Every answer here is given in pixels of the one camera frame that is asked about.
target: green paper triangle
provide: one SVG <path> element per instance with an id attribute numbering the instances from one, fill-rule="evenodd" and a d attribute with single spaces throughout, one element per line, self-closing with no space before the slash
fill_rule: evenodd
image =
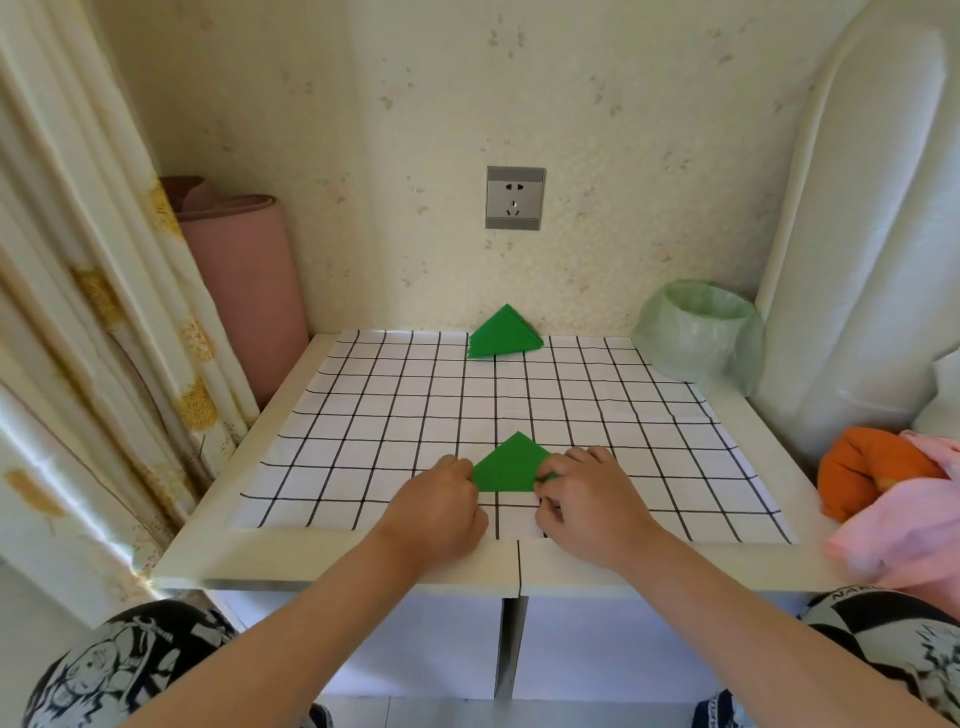
<path id="1" fill-rule="evenodd" d="M 537 468 L 550 452 L 517 432 L 473 466 L 473 482 L 482 493 L 525 493 L 534 489 Z"/>
<path id="2" fill-rule="evenodd" d="M 467 357 L 531 352 L 542 346 L 540 335 L 507 303 L 470 336 Z"/>

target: grid paper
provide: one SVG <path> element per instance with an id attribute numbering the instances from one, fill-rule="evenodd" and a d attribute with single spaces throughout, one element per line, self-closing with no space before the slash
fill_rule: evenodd
<path id="1" fill-rule="evenodd" d="M 244 486 L 232 525 L 369 528 L 449 453 L 474 463 L 515 432 L 553 452 L 610 448 L 654 518 L 694 542 L 797 543 L 691 384 L 627 338 L 550 336 L 467 359 L 462 332 L 345 331 Z M 543 538 L 533 493 L 481 493 L 497 539 Z"/>

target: wall outlet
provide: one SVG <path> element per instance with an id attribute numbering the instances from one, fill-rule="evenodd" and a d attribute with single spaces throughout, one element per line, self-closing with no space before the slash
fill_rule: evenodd
<path id="1" fill-rule="evenodd" d="M 487 228 L 538 231 L 545 179 L 542 167 L 487 167 Z"/>

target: curtain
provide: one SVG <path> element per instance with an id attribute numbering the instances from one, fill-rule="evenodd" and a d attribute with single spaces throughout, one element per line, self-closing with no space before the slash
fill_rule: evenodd
<path id="1" fill-rule="evenodd" d="M 83 6 L 0 17 L 0 555 L 94 624 L 258 410 Z"/>

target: white table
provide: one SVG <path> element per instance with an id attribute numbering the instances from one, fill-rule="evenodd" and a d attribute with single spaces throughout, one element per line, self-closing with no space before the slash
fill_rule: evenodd
<path id="1" fill-rule="evenodd" d="M 161 587 L 206 590 L 241 628 L 288 601 L 362 538 L 351 531 L 229 526 L 243 485 L 335 340 L 314 338 L 154 571 Z M 800 544 L 694 547 L 787 609 L 810 593 L 841 586 L 842 574 L 820 547 L 836 524 L 819 513 L 807 478 L 733 389 L 720 387 L 707 397 Z M 463 562 L 429 574 L 328 691 L 492 698 L 503 599 L 516 597 L 526 597 L 522 640 L 506 651 L 512 647 L 516 662 L 516 698 L 689 702 L 716 685 L 622 580 L 539 539 L 488 540 Z"/>

